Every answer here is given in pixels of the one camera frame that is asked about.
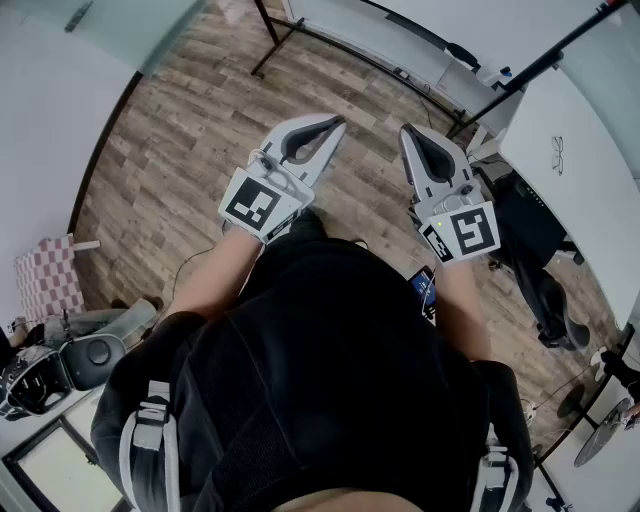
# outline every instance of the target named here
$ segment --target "black cable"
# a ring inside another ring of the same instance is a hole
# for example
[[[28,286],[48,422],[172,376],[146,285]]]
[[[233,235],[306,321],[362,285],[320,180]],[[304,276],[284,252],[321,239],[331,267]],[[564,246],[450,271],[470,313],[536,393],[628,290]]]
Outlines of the black cable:
[[[173,281],[173,292],[171,294],[171,302],[173,302],[175,300],[175,298],[176,298],[176,285],[178,284],[178,276],[180,275],[180,271],[182,270],[182,267],[184,267],[187,263],[189,263],[196,256],[200,256],[201,254],[204,254],[204,253],[212,251],[212,250],[213,250],[213,247],[211,247],[210,249],[205,249],[204,251],[200,251],[200,252],[197,252],[195,254],[192,254],[186,260],[184,260],[182,262],[182,265],[180,265],[180,267],[178,267],[178,271],[176,272],[176,278]]]
[[[469,164],[472,164],[472,163],[473,163],[473,164],[477,164],[478,162],[482,162],[483,164],[487,164],[487,165],[497,164],[497,163],[502,163],[502,164],[506,164],[506,163],[507,163],[507,162],[505,162],[504,160],[501,160],[501,159],[498,159],[498,160],[489,160],[489,161],[487,162],[487,161],[485,161],[485,160],[479,160],[477,156],[475,156],[475,155],[470,155],[470,154],[467,154],[467,155],[466,155],[466,157],[467,157],[467,160],[469,160],[469,158],[472,158],[472,157],[476,159],[476,161],[475,161],[475,162],[469,162]]]
[[[408,77],[407,80],[417,87],[418,84],[413,83],[413,81],[411,80],[411,77]],[[431,86],[429,84],[424,84],[421,87],[422,92],[424,92],[425,86],[429,88],[429,90],[427,92],[425,92],[425,94],[427,96],[429,96],[429,93],[431,92]],[[422,101],[422,97],[417,92],[416,92],[416,95],[418,96],[418,101],[422,104],[422,106],[424,107],[425,112],[427,113],[427,120],[429,121],[429,128],[431,128],[433,130],[433,124],[431,123],[431,114],[429,113],[429,108],[427,107],[425,102]]]
[[[625,355],[626,355],[626,356],[629,356],[629,358],[630,358],[632,361],[635,361],[635,363],[636,363],[636,364],[640,365],[640,361],[638,361],[635,357],[633,357],[631,354],[629,354],[629,352],[627,352]]]
[[[589,368],[591,368],[591,365],[588,365],[584,370],[582,370],[578,375],[576,375],[573,379],[571,379],[570,381],[565,382],[562,386],[560,386],[558,389],[556,389],[553,393],[551,393],[544,402],[542,402],[540,405],[538,405],[537,407],[534,407],[533,410],[537,411],[538,409],[540,409],[540,407],[542,407],[544,404],[546,404],[549,400],[551,400],[555,395],[558,394],[558,391],[560,391],[562,388],[564,388],[565,386],[571,384],[574,380],[576,380],[578,377],[580,377],[584,372],[586,372]]]

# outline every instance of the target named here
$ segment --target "white device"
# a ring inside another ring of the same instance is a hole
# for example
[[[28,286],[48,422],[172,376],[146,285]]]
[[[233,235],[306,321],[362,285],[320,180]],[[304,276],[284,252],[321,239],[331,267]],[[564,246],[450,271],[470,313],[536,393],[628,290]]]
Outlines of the white device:
[[[236,169],[218,213],[268,244],[313,202],[311,187],[345,131],[344,118],[333,114],[280,123],[251,152],[247,169]]]
[[[498,249],[493,203],[482,196],[464,152],[440,133],[411,124],[400,129],[400,147],[415,189],[409,215],[442,264]]]

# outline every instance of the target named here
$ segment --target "metal frame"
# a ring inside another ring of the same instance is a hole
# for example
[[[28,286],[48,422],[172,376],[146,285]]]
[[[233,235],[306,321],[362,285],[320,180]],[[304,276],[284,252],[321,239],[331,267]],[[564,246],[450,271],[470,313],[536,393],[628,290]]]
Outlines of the metal frame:
[[[447,107],[445,107],[442,103],[440,103],[438,100],[432,98],[431,96],[429,96],[427,93],[425,93],[420,87],[418,87],[416,84],[414,84],[413,82],[411,82],[410,80],[405,80],[404,78],[402,78],[399,75],[396,75],[392,70],[390,70],[389,68],[387,68],[386,66],[380,64],[379,62],[371,59],[370,57],[367,57],[366,55],[354,50],[353,48],[342,44],[338,41],[335,41],[323,34],[319,34],[318,32],[314,32],[313,30],[308,29],[307,27],[304,26],[304,18],[301,18],[300,20],[298,20],[296,23],[291,23],[289,21],[284,21],[284,20],[280,20],[278,18],[274,18],[272,16],[269,16],[269,14],[267,13],[266,8],[264,7],[264,3],[262,0],[254,0],[256,6],[258,7],[258,11],[260,11],[260,16],[262,16],[262,20],[264,21],[265,26],[267,27],[267,30],[269,31],[269,34],[271,34],[271,38],[273,39],[274,42],[274,46],[269,49],[269,51],[265,54],[264,57],[262,57],[262,59],[260,59],[260,61],[258,62],[258,64],[256,64],[256,66],[251,70],[251,75],[252,76],[258,76],[259,78],[264,78],[264,74],[260,72],[260,68],[267,62],[267,60],[269,60],[269,57],[271,57],[282,45],[283,43],[291,36],[291,34],[293,34],[293,32],[301,32],[303,34],[306,34],[310,37],[313,37],[315,39],[318,39],[320,41],[322,41],[323,43],[326,43],[330,46],[333,46],[334,48],[338,48],[339,50],[342,50],[345,53],[348,53],[349,55],[352,55],[354,57],[359,58],[360,60],[366,62],[367,64],[373,66],[374,68],[382,71],[383,73],[389,75],[392,78],[395,78],[398,82],[406,85],[407,87],[409,87],[409,89],[413,90],[416,94],[418,94],[421,98],[425,99],[426,101],[428,101],[429,103],[431,103],[433,106],[435,106],[437,109],[439,109],[442,113],[444,113],[447,117],[449,117],[453,122],[454,122],[454,127],[458,126],[459,124],[462,123],[462,119],[466,113],[466,111],[462,110],[462,111],[455,111],[455,112],[451,112]],[[287,27],[289,28],[289,32],[287,32],[282,38],[278,37],[277,33],[275,32],[275,28],[274,28],[274,23],[276,25],[281,25],[283,27]]]
[[[551,492],[553,493],[554,497],[558,501],[558,505],[560,505],[565,510],[567,510],[567,508],[568,508],[567,502],[564,501],[564,498],[560,494],[560,491],[556,487],[556,484],[553,482],[553,480],[551,480],[551,476],[549,475],[549,473],[547,473],[547,470],[542,465],[542,461],[540,460],[540,458],[535,453],[533,454],[533,462],[534,462],[535,466],[540,470],[540,473],[542,474],[542,477],[547,482],[547,485],[549,486],[549,489],[551,489]]]
[[[376,6],[383,11],[391,14],[396,14],[390,11],[389,9],[383,8],[376,3],[370,0],[361,0],[367,4]],[[629,3],[629,0],[608,0],[605,3],[600,4],[598,6],[596,13],[591,16],[584,23],[579,25],[576,29],[567,34],[563,39],[561,39],[558,43],[556,43],[551,49],[541,55],[538,59],[536,59],[533,63],[523,69],[518,75],[512,78],[506,85],[500,84],[500,86],[504,89],[504,93],[500,95],[498,98],[489,103],[486,107],[484,107],[480,112],[472,116],[467,121],[463,121],[464,115],[466,111],[454,111],[451,112],[447,107],[442,105],[439,101],[429,96],[425,93],[421,88],[416,86],[410,80],[405,80],[401,76],[396,75],[392,70],[388,69],[386,66],[380,64],[379,62],[367,57],[366,55],[354,50],[353,48],[346,46],[338,41],[335,41],[325,35],[314,32],[313,30],[309,30],[304,26],[304,18],[298,20],[297,23],[290,23],[289,21],[280,20],[278,18],[274,18],[269,16],[267,9],[264,6],[263,0],[254,0],[256,6],[258,7],[258,11],[260,11],[260,16],[262,16],[262,20],[264,21],[269,34],[271,35],[271,39],[273,39],[274,46],[271,48],[265,56],[260,59],[260,62],[253,68],[251,71],[251,75],[258,76],[260,78],[264,78],[264,74],[260,72],[260,68],[269,60],[269,58],[284,44],[284,42],[291,36],[293,32],[301,32],[308,36],[311,36],[315,39],[318,39],[328,45],[333,46],[334,48],[338,48],[354,57],[359,58],[360,60],[370,64],[376,69],[382,71],[383,73],[395,78],[397,81],[403,83],[411,90],[413,90],[416,94],[418,94],[421,98],[425,99],[440,111],[442,111],[447,117],[449,117],[453,122],[453,126],[447,133],[447,138],[453,139],[457,135],[459,135],[463,130],[468,128],[469,126],[476,123],[480,118],[491,112],[494,108],[502,104],[505,100],[513,96],[517,91],[520,91],[526,86],[531,80],[536,78],[538,75],[546,71],[547,69],[557,66],[558,62],[562,60],[562,50],[566,48],[573,41],[578,39],[585,32],[593,28],[595,25],[600,23],[602,20],[607,18],[610,14],[616,12],[618,9],[623,7],[624,5]],[[289,28],[289,32],[280,38],[273,26],[274,23],[276,25],[281,25]]]
[[[62,429],[71,440],[84,452],[87,460],[92,464],[99,466],[98,455],[94,448],[82,437],[80,434],[64,416],[59,416],[47,426],[38,431],[35,435],[20,444],[17,448],[12,450],[8,455],[5,455],[2,461],[7,466],[9,473],[15,478],[16,482],[25,491],[25,493],[31,498],[35,505],[44,512],[60,512],[58,508],[49,501],[49,499],[43,494],[37,485],[33,483],[33,480],[29,478],[29,475],[20,467],[20,460],[26,456],[31,450],[38,446],[47,437],[53,434],[56,430]],[[122,498],[112,509],[112,512],[121,512],[124,510],[131,510],[124,498]]]
[[[620,357],[622,357],[626,353],[627,349],[629,348],[629,345],[631,344],[631,340],[635,332],[636,330],[633,327],[633,325],[631,325],[630,323],[627,323],[625,330],[623,331],[622,347],[620,349],[620,354],[619,354]],[[565,432],[562,433],[562,435],[556,440],[556,442],[553,443],[551,447],[546,452],[544,452],[542,456],[538,457],[538,461],[539,461],[538,464],[541,464],[545,460],[547,460],[547,458],[555,451],[555,449],[558,446],[560,446],[562,441],[564,441],[567,437],[569,437],[571,432],[575,430],[578,424],[583,419],[585,419],[585,415],[588,414],[588,412],[591,410],[591,407],[593,407],[593,404],[596,403],[596,400],[600,398],[600,395],[604,391],[604,388],[607,386],[607,384],[609,384],[610,380],[611,380],[611,375],[605,375],[605,378],[602,380],[602,383],[600,384],[596,392],[593,394],[593,396],[591,397],[587,405],[585,405],[583,410],[580,413],[578,413],[578,417],[575,420],[573,420],[571,425],[569,425],[569,428],[567,428]]]

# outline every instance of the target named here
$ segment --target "smartphone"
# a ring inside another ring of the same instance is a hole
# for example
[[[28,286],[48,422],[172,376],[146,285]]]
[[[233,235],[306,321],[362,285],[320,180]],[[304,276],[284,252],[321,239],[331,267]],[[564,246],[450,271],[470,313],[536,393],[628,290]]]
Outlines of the smartphone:
[[[433,272],[425,265],[409,279],[409,283],[411,283],[420,301],[422,316],[430,321],[434,321],[436,314],[436,281],[433,278]]]

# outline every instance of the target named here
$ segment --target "office chair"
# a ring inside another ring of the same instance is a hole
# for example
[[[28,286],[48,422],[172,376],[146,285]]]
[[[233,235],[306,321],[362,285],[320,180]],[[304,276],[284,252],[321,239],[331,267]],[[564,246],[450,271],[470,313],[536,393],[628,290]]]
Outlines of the office chair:
[[[538,328],[538,339],[548,348],[583,349],[589,344],[589,328],[569,316],[564,288],[544,267],[554,254],[572,250],[577,264],[582,256],[574,244],[565,242],[566,231],[515,172],[492,182],[476,167],[494,198],[494,209],[502,247],[490,253],[492,269],[506,265],[515,274],[520,291],[531,308]]]

